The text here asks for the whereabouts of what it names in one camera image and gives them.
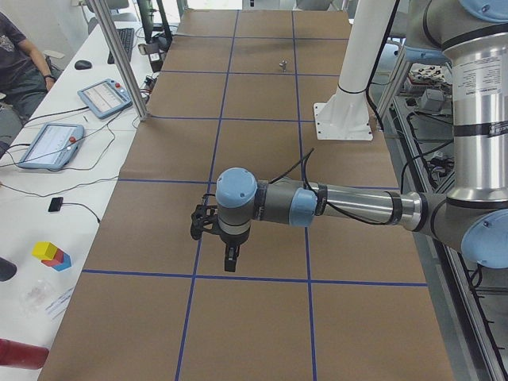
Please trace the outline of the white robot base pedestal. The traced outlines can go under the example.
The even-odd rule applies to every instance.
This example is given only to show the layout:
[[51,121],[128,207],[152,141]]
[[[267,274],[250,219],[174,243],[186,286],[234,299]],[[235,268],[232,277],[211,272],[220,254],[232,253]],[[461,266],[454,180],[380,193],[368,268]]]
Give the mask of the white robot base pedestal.
[[319,140],[370,141],[368,86],[398,8],[396,0],[359,1],[337,83],[326,103],[314,104]]

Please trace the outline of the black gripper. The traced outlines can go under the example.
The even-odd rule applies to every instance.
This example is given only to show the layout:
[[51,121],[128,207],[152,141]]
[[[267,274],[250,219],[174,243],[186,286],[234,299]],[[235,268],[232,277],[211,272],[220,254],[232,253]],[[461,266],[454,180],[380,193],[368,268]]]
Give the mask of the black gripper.
[[249,238],[250,231],[246,230],[241,234],[229,234],[221,232],[221,240],[227,245],[225,248],[224,269],[227,272],[234,272],[237,268],[237,258],[240,254],[241,245]]

